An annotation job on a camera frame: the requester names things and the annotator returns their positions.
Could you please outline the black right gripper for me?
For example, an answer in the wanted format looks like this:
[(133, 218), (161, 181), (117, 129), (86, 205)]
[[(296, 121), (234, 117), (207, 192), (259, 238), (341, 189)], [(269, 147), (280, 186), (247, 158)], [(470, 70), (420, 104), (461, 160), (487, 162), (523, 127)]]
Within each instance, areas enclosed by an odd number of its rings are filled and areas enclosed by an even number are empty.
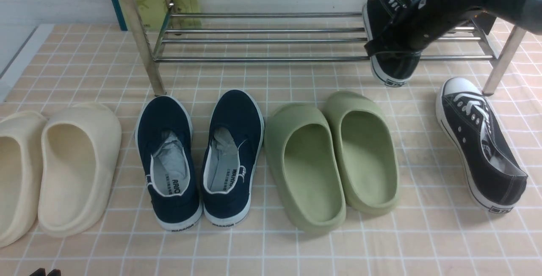
[(482, 12), (484, 0), (400, 0), (388, 22), (371, 35), (368, 56), (405, 58), (420, 56), (432, 42)]

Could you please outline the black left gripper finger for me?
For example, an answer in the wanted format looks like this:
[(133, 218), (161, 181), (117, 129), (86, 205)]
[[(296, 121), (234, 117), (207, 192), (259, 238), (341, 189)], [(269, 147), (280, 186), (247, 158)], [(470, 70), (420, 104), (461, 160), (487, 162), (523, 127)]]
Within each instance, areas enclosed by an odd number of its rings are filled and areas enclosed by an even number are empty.
[(33, 273), (29, 274), (29, 276), (46, 276), (46, 269), (38, 268)]

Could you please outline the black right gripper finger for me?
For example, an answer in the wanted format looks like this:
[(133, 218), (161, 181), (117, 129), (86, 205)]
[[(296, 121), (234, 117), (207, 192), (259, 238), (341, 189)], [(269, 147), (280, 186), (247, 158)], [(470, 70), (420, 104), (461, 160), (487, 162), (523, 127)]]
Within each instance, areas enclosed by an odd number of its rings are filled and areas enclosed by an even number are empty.
[(61, 270), (51, 270), (47, 276), (61, 276)]

